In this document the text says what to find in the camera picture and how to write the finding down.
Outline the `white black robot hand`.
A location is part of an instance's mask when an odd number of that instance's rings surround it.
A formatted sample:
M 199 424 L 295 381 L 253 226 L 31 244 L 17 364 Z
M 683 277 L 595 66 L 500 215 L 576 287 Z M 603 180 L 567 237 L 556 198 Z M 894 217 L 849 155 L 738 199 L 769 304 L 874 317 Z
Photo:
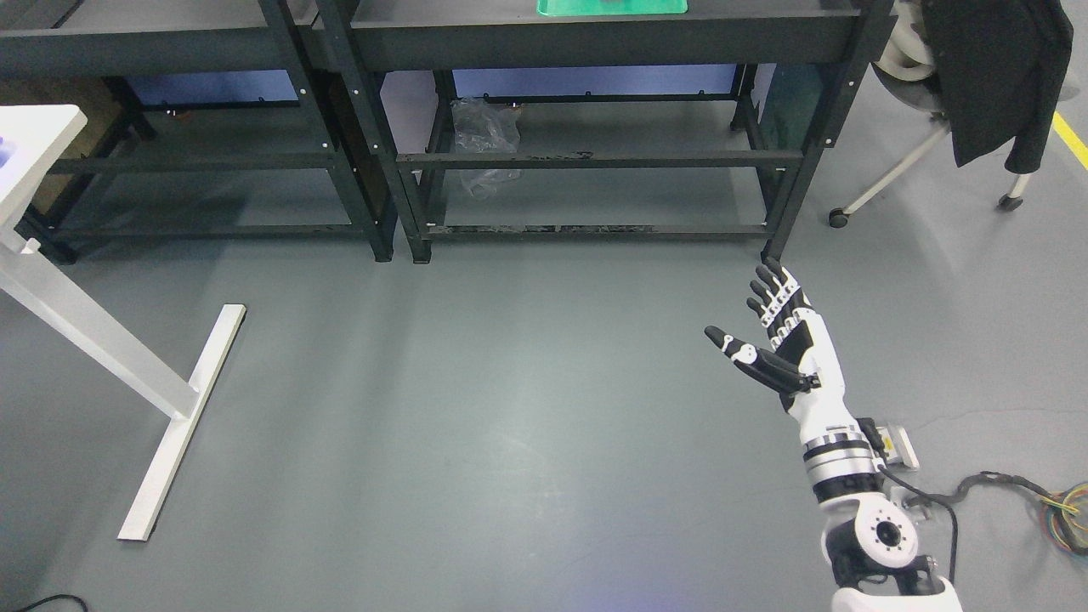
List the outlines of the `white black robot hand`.
M 846 380 L 827 325 L 813 308 L 798 278 L 767 258 L 756 267 L 746 303 L 767 333 L 769 348 L 707 326 L 705 336 L 734 365 L 777 393 L 786 414 L 799 423 L 799 437 L 809 443 L 823 434 L 860 431 L 846 409 Z

